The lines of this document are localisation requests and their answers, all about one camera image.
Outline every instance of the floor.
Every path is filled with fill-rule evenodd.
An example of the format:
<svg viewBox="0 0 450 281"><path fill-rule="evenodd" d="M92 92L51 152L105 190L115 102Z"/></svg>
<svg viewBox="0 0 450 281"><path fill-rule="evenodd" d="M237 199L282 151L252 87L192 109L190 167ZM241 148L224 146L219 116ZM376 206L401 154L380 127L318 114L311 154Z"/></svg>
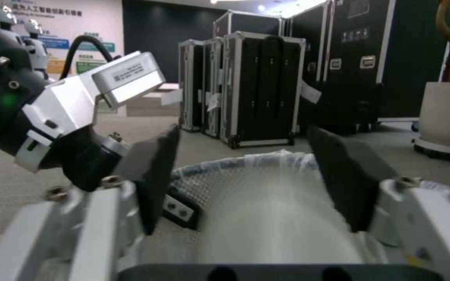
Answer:
<svg viewBox="0 0 450 281"><path fill-rule="evenodd" d="M104 114L98 118L96 131L106 135L114 131L128 142L151 138L171 124L176 117L118 117ZM410 131L410 123L383 124L377 132L352 136L369 144L394 169L405 176L421 176L450 185L450 162L432 160L413 150L411 140L418 137ZM182 133L175 167L206 160L239 157L251 153L266 153L279 149L310 152L304 139L295 146L275 146L230 150L218 140L200 133ZM44 191L55 185L67 185L68 181L59 169L31 174L14 164L12 157L0 151L0 234L15 212L27 203L40 201Z"/></svg>

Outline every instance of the bolt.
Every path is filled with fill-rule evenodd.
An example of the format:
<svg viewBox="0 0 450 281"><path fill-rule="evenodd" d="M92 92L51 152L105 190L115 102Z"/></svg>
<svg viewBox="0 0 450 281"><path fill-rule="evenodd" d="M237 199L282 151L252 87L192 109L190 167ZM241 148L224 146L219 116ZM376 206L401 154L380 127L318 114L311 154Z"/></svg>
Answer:
<svg viewBox="0 0 450 281"><path fill-rule="evenodd" d="M0 57L0 66L8 66L10 62L11 60L7 57Z"/></svg>
<svg viewBox="0 0 450 281"><path fill-rule="evenodd" d="M117 189L123 186L123 178L121 176L106 176L102 178L101 183L104 189Z"/></svg>
<svg viewBox="0 0 450 281"><path fill-rule="evenodd" d="M52 129L55 129L55 128L58 127L58 125L55 122L51 121L51 120L46 120L45 121L45 125L50 127L50 128L52 128Z"/></svg>
<svg viewBox="0 0 450 281"><path fill-rule="evenodd" d="M10 82L8 82L8 87L12 90L16 90L16 89L20 88L20 83L17 81L10 81Z"/></svg>
<svg viewBox="0 0 450 281"><path fill-rule="evenodd" d="M420 180L409 178L407 176L399 176L395 179L395 188L398 192L403 192L407 189L412 189L420 186Z"/></svg>
<svg viewBox="0 0 450 281"><path fill-rule="evenodd" d="M111 133L109 137L113 138L116 142L121 142L123 140L118 132Z"/></svg>
<svg viewBox="0 0 450 281"><path fill-rule="evenodd" d="M65 187L62 187L60 185L56 187L52 187L51 189L47 190L45 193L45 199L47 201L53 201L53 202L63 202L67 200L67 189Z"/></svg>

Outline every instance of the black road case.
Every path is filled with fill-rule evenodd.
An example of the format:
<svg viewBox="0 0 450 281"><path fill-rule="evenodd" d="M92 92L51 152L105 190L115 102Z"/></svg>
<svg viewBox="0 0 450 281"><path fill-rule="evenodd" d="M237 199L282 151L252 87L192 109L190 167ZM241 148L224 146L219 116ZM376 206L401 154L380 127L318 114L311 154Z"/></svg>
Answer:
<svg viewBox="0 0 450 281"><path fill-rule="evenodd" d="M431 0L336 0L323 105L339 121L415 121L437 81L446 40Z"/></svg>
<svg viewBox="0 0 450 281"><path fill-rule="evenodd" d="M179 43L178 48L178 80L183 89L180 127L194 132L200 130L202 118L202 41L189 39Z"/></svg>
<svg viewBox="0 0 450 281"><path fill-rule="evenodd" d="M220 139L240 146L294 144L305 39L235 32L225 37Z"/></svg>
<svg viewBox="0 0 450 281"><path fill-rule="evenodd" d="M322 90L331 7L332 1L326 1L286 21L290 37L307 40L302 77L307 86L312 88L311 91L316 91L319 95ZM316 119L316 110L316 105L302 94L298 115L301 133L305 133L308 124Z"/></svg>
<svg viewBox="0 0 450 281"><path fill-rule="evenodd" d="M220 135L220 107L223 92L223 38L215 37L204 41L201 131L211 137Z"/></svg>
<svg viewBox="0 0 450 281"><path fill-rule="evenodd" d="M284 35L284 19L280 16L229 10L213 23L213 37L224 37L236 31Z"/></svg>

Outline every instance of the white robot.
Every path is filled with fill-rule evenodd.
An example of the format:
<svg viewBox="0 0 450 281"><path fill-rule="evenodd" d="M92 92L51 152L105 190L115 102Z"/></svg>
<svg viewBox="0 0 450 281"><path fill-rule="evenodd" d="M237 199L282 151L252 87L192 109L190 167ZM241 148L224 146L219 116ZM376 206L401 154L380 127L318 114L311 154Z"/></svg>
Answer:
<svg viewBox="0 0 450 281"><path fill-rule="evenodd" d="M0 32L20 45L25 46L20 35L11 31L12 25L16 25L15 15L8 6L0 5Z"/></svg>
<svg viewBox="0 0 450 281"><path fill-rule="evenodd" d="M30 38L24 40L25 48L29 52L30 64L34 73L45 80L48 80L46 68L48 67L48 52L43 42L38 40L38 36L43 34L43 28L36 21L30 19L24 25L25 31L29 32Z"/></svg>

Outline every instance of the white wall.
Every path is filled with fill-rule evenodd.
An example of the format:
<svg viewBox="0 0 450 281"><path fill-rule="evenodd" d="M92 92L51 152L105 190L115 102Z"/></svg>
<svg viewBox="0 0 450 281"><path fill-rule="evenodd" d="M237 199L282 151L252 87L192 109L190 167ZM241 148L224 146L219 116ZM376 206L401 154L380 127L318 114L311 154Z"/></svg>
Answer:
<svg viewBox="0 0 450 281"><path fill-rule="evenodd" d="M61 39L61 42L66 42L64 40L68 40L70 46L79 35L98 34L102 42L114 44L115 51L111 53L112 57L124 55L121 0L5 0L4 4L12 8L19 22L25 22L29 18L39 21L46 30L46 34L43 35L44 41ZM13 30L21 36L29 35L22 24L15 25ZM47 45L50 57L48 74L58 79L68 48L54 48ZM76 62L81 62L83 66L91 66L105 63L105 60L100 52L78 50L71 68L72 74L77 73Z"/></svg>

